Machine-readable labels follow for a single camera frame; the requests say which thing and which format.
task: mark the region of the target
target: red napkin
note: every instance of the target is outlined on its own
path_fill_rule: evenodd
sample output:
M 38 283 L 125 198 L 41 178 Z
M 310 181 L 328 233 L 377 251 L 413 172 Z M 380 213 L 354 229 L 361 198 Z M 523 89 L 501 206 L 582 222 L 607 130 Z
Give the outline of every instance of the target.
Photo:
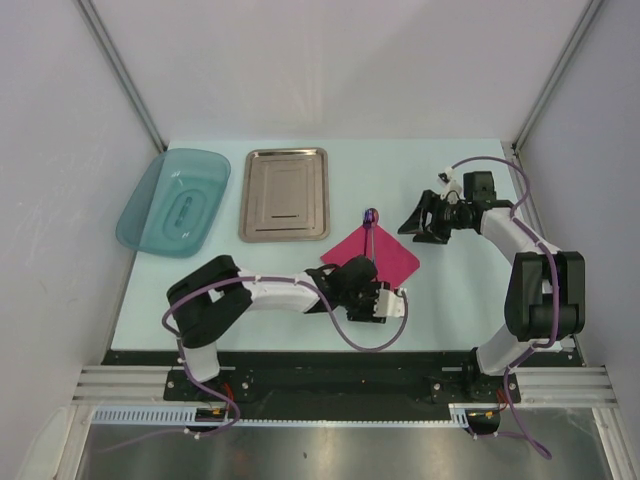
M 378 280 L 389 282 L 391 288 L 399 287 L 413 272 L 420 268 L 420 260 L 386 230 L 376 225 L 372 231 L 375 236 Z M 365 229 L 363 227 L 356 228 L 351 235 L 320 257 L 322 262 L 325 264 L 336 263 L 342 266 L 353 257 L 363 255 L 364 236 Z M 371 233 L 369 233 L 367 242 L 367 256 L 371 258 Z

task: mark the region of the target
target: red cloth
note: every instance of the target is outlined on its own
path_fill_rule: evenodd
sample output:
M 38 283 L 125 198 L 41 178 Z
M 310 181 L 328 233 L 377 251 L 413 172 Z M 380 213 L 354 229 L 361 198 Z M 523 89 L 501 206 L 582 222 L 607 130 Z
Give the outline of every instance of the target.
M 391 288 L 399 287 L 413 272 L 420 268 L 420 260 L 386 230 L 377 225 L 373 227 L 373 230 L 375 230 L 374 253 L 378 268 L 378 280 L 389 282 Z M 344 265 L 353 257 L 364 254 L 364 235 L 365 229 L 358 227 L 351 235 L 320 258 L 325 264 Z M 369 234 L 367 242 L 367 257 L 371 258 L 371 234 Z

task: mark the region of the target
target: gray wall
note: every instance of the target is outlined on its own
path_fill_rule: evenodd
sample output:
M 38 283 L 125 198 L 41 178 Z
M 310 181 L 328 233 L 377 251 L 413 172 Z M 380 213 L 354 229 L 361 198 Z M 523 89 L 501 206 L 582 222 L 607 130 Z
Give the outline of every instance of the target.
M 587 260 L 591 364 L 640 446 L 640 2 L 608 2 L 524 149 L 550 239 Z
M 152 146 L 70 0 L 0 14 L 0 478 L 96 359 L 131 255 L 115 222 Z

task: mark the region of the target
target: teal bin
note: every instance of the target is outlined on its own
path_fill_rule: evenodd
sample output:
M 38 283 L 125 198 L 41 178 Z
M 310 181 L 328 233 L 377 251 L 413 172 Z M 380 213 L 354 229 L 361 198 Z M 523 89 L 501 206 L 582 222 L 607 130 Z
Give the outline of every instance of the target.
M 116 238 L 141 252 L 194 255 L 207 238 L 230 172 L 218 153 L 176 148 L 158 155 L 122 212 Z

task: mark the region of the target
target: gray baking tray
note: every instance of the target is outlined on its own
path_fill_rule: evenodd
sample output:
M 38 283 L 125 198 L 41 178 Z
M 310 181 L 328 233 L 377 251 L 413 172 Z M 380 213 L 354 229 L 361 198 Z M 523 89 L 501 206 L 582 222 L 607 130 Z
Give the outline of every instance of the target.
M 321 240 L 329 235 L 327 152 L 254 150 L 244 168 L 240 238 L 245 242 Z

